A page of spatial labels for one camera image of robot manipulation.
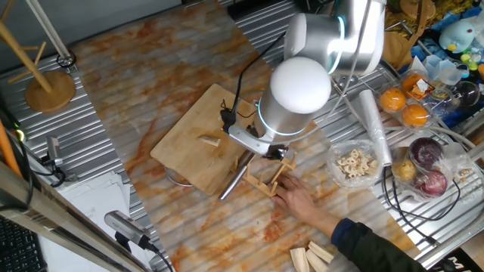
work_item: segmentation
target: wooden cutting board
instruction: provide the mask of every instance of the wooden cutting board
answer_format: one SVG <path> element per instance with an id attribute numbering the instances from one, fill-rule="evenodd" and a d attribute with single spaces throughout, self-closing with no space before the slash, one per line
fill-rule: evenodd
<path id="1" fill-rule="evenodd" d="M 245 148 L 223 132 L 220 117 L 221 103 L 225 99 L 231 106 L 235 95 L 220 85 L 214 84 L 187 111 L 165 137 L 151 151 L 151 156 L 167 168 L 187 179 L 198 190 L 212 195 L 230 172 L 236 157 Z M 242 100 L 238 112 L 248 116 L 256 108 Z M 240 118 L 244 126 L 253 121 Z M 197 139 L 201 135 L 221 139 L 218 147 Z"/>

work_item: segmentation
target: pole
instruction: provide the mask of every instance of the pole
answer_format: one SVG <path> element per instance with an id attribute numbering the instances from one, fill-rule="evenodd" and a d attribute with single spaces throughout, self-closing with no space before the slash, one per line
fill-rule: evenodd
<path id="1" fill-rule="evenodd" d="M 59 53 L 60 57 L 63 60 L 68 60 L 71 58 L 69 51 L 67 50 L 66 46 L 62 43 L 61 38 L 55 31 L 54 26 L 52 26 L 51 21 L 48 19 L 47 14 L 45 14 L 44 9 L 39 4 L 37 0 L 26 0 L 27 4 L 29 4 L 30 9 L 37 17 L 40 25 L 44 29 L 45 33 L 47 33 L 48 38 L 51 40 L 52 44 L 55 47 L 55 50 Z"/>

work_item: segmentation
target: red onion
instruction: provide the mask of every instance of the red onion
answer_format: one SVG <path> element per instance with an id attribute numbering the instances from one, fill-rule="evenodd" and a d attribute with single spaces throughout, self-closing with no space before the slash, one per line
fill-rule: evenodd
<path id="1" fill-rule="evenodd" d="M 415 188 L 431 196 L 441 196 L 447 190 L 447 178 L 441 171 L 430 170 L 417 176 Z"/>
<path id="2" fill-rule="evenodd" d="M 442 146 L 431 138 L 418 138 L 408 147 L 411 161 L 421 168 L 432 169 L 433 165 L 443 157 Z"/>

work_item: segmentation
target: wooden stand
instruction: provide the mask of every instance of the wooden stand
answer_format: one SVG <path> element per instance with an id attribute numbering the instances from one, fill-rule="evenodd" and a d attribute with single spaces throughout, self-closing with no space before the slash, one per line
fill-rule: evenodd
<path id="1" fill-rule="evenodd" d="M 23 64 L 35 78 L 26 89 L 25 100 L 27 104 L 29 104 L 33 110 L 43 113 L 50 113 L 66 106 L 74 97 L 76 86 L 72 78 L 66 73 L 58 71 L 47 72 L 45 73 L 45 76 L 40 73 L 36 64 L 39 62 L 40 55 L 45 46 L 42 45 L 41 51 L 37 54 L 36 63 L 33 63 L 25 53 L 25 49 L 31 50 L 32 48 L 21 47 L 10 31 L 8 31 L 7 27 L 3 24 L 2 20 L 0 20 L 0 36 L 3 37 L 3 40 L 12 48 L 14 53 L 20 58 L 20 60 L 22 60 Z M 16 81 L 23 76 L 26 76 L 26 74 L 19 75 L 11 80 L 11 82 Z"/>
<path id="2" fill-rule="evenodd" d="M 280 162 L 281 167 L 277 171 L 277 173 L 274 175 L 274 177 L 271 179 L 271 181 L 268 184 L 265 184 L 263 181 L 263 176 L 262 174 L 259 176 L 259 178 L 256 178 L 250 174 L 250 163 L 247 164 L 247 171 L 245 175 L 242 177 L 242 179 L 254 186 L 255 188 L 259 189 L 261 192 L 263 192 L 266 196 L 268 197 L 273 197 L 275 196 L 275 188 L 278 186 L 277 179 L 279 175 L 282 173 L 282 171 L 287 167 L 291 170 L 294 170 L 296 168 L 296 156 L 297 153 L 294 153 L 293 159 L 289 160 L 288 158 L 283 158 L 282 162 Z M 237 158 L 235 160 L 235 169 L 237 169 Z"/>

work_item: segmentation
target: orange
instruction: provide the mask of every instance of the orange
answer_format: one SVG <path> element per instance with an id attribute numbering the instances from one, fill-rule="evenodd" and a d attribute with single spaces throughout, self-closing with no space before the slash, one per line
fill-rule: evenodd
<path id="1" fill-rule="evenodd" d="M 419 74 L 409 75 L 406 79 L 402 80 L 402 90 L 404 92 L 409 92 L 421 79 L 426 80 Z"/>
<path id="2" fill-rule="evenodd" d="M 412 128 L 419 128 L 427 122 L 429 113 L 421 105 L 408 105 L 402 111 L 402 121 Z"/>
<path id="3" fill-rule="evenodd" d="M 381 106 L 389 112 L 401 110 L 407 99 L 399 88 L 389 88 L 380 97 Z"/>

